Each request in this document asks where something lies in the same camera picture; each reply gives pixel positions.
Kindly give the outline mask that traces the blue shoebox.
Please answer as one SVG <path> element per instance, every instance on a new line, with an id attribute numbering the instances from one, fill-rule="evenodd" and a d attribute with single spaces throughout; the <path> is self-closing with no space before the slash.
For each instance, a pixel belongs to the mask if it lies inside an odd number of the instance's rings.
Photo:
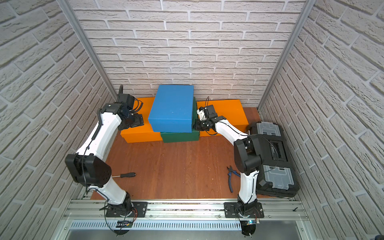
<path id="1" fill-rule="evenodd" d="M 194 87 L 160 85 L 148 120 L 154 132 L 192 132 Z"/>

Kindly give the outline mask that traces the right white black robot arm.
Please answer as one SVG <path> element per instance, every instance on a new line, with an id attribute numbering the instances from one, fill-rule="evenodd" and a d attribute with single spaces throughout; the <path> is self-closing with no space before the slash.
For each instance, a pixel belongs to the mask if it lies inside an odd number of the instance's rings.
<path id="1" fill-rule="evenodd" d="M 241 188 L 237 209 L 241 215 L 248 215 L 257 205 L 257 177 L 262 165 L 261 156 L 255 151 L 258 138 L 235 128 L 225 117 L 218 116 L 214 106 L 197 110 L 198 119 L 194 125 L 198 131 L 214 130 L 225 137 L 234 147 L 236 168 L 241 173 Z"/>

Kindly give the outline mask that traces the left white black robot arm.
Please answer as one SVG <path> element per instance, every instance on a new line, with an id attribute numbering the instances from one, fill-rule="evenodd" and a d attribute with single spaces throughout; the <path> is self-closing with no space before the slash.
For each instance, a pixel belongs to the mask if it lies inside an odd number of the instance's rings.
<path id="1" fill-rule="evenodd" d="M 143 105 L 141 100 L 120 91 L 115 102 L 98 110 L 98 122 L 85 143 L 65 158 L 74 182 L 102 196 L 106 201 L 103 209 L 113 217 L 138 214 L 130 194 L 115 182 L 106 159 L 118 131 L 143 126 L 139 114 Z"/>

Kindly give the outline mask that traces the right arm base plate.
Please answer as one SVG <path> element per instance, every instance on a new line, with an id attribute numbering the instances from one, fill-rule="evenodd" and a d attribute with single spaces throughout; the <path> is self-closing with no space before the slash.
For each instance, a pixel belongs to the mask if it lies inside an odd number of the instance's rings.
<path id="1" fill-rule="evenodd" d="M 256 218 L 262 219 L 265 217 L 262 204 L 254 201 L 250 204 L 240 202 L 224 203 L 224 211 L 226 218 Z"/>

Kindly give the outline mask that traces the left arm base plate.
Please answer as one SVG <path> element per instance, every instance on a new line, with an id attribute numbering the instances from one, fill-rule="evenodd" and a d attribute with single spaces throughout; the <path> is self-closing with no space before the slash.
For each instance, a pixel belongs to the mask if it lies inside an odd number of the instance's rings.
<path id="1" fill-rule="evenodd" d="M 144 218 L 147 212 L 148 202 L 130 202 L 127 205 L 111 205 L 107 204 L 106 217 L 117 218 L 127 217 L 133 218 L 137 215 L 138 218 Z"/>

